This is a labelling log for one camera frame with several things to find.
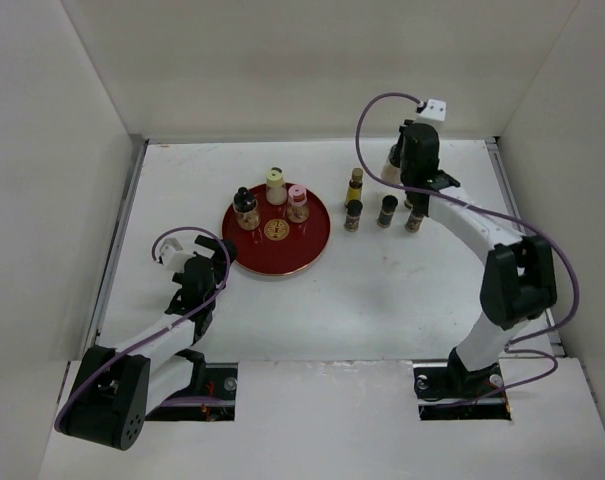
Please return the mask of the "black knob glass jar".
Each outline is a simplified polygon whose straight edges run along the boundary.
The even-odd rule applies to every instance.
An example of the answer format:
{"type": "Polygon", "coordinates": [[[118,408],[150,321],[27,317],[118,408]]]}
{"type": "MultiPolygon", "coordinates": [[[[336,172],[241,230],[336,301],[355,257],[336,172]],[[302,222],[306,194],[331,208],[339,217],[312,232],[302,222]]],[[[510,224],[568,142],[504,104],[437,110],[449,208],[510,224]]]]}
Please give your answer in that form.
{"type": "Polygon", "coordinates": [[[246,187],[240,187],[233,196],[233,210],[239,227],[252,231],[260,224],[258,201],[256,196],[246,187]]]}

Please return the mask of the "yellow cap spice jar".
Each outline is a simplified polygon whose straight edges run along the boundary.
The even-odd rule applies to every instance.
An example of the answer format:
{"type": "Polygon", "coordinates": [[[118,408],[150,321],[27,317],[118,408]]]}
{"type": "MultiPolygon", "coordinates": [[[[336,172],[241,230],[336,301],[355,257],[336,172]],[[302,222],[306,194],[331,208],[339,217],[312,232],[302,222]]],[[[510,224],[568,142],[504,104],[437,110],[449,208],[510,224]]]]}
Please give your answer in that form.
{"type": "Polygon", "coordinates": [[[269,204],[280,206],[287,201],[288,191],[283,171],[279,167],[272,167],[266,173],[265,189],[266,200],[269,204]]]}

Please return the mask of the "pink cap spice jar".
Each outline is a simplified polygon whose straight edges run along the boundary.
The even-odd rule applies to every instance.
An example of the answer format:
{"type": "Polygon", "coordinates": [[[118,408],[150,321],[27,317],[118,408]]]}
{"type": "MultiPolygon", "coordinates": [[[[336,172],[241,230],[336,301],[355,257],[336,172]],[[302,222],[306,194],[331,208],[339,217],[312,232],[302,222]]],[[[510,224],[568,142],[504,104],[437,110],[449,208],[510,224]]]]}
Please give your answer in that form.
{"type": "Polygon", "coordinates": [[[289,188],[286,215],[291,222],[297,224],[303,223],[308,219],[309,207],[305,187],[295,184],[289,188]]]}

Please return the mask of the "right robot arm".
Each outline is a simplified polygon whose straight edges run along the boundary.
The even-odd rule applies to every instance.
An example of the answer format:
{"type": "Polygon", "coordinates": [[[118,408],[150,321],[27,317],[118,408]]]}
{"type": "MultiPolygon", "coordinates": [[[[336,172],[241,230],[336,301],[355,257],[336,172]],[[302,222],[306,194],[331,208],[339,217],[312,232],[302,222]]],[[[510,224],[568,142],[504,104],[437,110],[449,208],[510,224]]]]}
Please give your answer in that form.
{"type": "Polygon", "coordinates": [[[411,213],[407,231],[430,218],[444,226],[482,262],[481,314],[467,337],[450,353],[438,385],[461,396],[490,376],[507,343],[557,300],[549,242],[496,222],[469,203],[461,184],[439,166],[440,140],[428,124],[400,128],[396,156],[411,213]]]}

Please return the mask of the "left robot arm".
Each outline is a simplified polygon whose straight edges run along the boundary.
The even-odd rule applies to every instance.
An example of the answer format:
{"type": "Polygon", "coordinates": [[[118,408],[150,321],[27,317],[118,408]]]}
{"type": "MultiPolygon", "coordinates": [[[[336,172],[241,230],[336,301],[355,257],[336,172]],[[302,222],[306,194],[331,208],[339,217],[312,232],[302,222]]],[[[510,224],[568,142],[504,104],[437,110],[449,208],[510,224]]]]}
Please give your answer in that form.
{"type": "Polygon", "coordinates": [[[194,347],[212,323],[237,249],[205,230],[195,243],[205,251],[186,250],[169,234],[156,241],[153,257],[172,272],[176,293],[141,334],[85,352],[54,421],[57,432],[126,451],[146,420],[233,419],[237,366],[210,364],[194,347]]]}

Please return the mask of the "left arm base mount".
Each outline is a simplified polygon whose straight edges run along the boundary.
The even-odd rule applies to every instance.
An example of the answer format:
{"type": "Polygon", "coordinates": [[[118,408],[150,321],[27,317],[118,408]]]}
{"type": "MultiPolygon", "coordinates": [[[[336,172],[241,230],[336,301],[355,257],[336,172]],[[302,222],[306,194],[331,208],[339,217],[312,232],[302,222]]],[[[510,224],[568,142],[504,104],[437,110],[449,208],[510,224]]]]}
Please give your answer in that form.
{"type": "Polygon", "coordinates": [[[237,363],[201,363],[190,383],[165,396],[146,421],[233,421],[238,377],[237,363]]]}

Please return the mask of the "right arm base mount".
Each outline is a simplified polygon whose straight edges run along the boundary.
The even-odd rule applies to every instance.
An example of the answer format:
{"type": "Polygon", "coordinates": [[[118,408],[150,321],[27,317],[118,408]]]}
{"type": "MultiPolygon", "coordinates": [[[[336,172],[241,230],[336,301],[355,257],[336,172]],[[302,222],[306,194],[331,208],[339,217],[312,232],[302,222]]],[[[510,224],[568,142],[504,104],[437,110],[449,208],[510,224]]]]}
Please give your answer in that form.
{"type": "Polygon", "coordinates": [[[464,374],[461,379],[442,362],[414,364],[413,373],[422,421],[511,419],[506,394],[495,393],[504,385],[497,363],[479,373],[464,374]]]}

